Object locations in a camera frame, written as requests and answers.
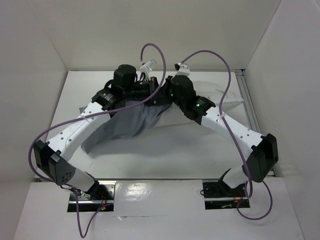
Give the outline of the grey pillowcase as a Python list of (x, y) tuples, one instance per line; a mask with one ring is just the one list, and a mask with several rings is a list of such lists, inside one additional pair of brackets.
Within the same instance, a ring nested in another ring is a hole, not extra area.
[(136, 107), (119, 111), (107, 122), (99, 126), (81, 144), (80, 148), (89, 154), (102, 143), (117, 139), (129, 139), (141, 135), (156, 124), (172, 109), (171, 105), (140, 104)]

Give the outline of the white pillow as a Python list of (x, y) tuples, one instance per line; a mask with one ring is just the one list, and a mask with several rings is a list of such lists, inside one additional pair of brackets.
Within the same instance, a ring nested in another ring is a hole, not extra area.
[(196, 97), (186, 99), (185, 102), (178, 102), (178, 99), (175, 99), (172, 105), (161, 113), (156, 121), (156, 127), (183, 125), (192, 122), (200, 124), (201, 118), (209, 108), (222, 105), (222, 111), (228, 112), (244, 102), (240, 94), (233, 90), (221, 100), (226, 90), (214, 82), (195, 81), (193, 87)]

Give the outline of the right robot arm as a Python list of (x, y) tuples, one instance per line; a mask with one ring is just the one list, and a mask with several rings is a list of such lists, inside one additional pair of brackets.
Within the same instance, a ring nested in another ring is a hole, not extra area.
[(278, 162), (274, 135), (262, 135), (225, 114), (216, 103), (197, 95), (187, 76), (168, 76), (161, 89), (187, 119), (220, 134), (240, 152), (242, 165), (227, 170), (219, 179), (218, 190), (223, 196), (230, 196), (245, 182), (261, 183)]

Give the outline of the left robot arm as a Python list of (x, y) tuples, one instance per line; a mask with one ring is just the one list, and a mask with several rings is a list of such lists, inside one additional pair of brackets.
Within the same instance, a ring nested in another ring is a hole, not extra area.
[(154, 127), (170, 107), (162, 92), (164, 78), (137, 77), (135, 67), (120, 65), (80, 115), (65, 122), (65, 129), (47, 141), (33, 141), (30, 152), (42, 179), (78, 190), (88, 200), (97, 197), (103, 190), (99, 181), (70, 163), (77, 149), (89, 153), (104, 141), (136, 137)]

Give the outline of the aluminium frame rail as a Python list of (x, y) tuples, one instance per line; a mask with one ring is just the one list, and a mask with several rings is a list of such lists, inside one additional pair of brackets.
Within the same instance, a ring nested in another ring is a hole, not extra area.
[(246, 83), (245, 71), (243, 69), (236, 69), (235, 77), (239, 87), (240, 94), (244, 99), (243, 105), (244, 105), (249, 126), (251, 127), (252, 130), (260, 133), (261, 129), (259, 126), (255, 108), (252, 102), (252, 98), (250, 96), (250, 92)]

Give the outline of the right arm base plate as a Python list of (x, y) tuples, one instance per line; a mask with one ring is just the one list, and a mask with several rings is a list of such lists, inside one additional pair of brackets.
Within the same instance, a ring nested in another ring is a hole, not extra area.
[(229, 188), (218, 180), (204, 180), (200, 194), (204, 197), (206, 210), (225, 210), (250, 208), (250, 202), (245, 196), (245, 184), (236, 188)]

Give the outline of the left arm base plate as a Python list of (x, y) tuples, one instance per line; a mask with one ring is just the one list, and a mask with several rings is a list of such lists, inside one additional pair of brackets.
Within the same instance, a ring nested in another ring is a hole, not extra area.
[(82, 191), (76, 190), (76, 194), (71, 191), (68, 200), (67, 212), (75, 213), (76, 197), (78, 197), (79, 212), (94, 213), (98, 208), (101, 212), (114, 211), (114, 198), (115, 198), (116, 182), (101, 180), (99, 188), (94, 196), (90, 196)]

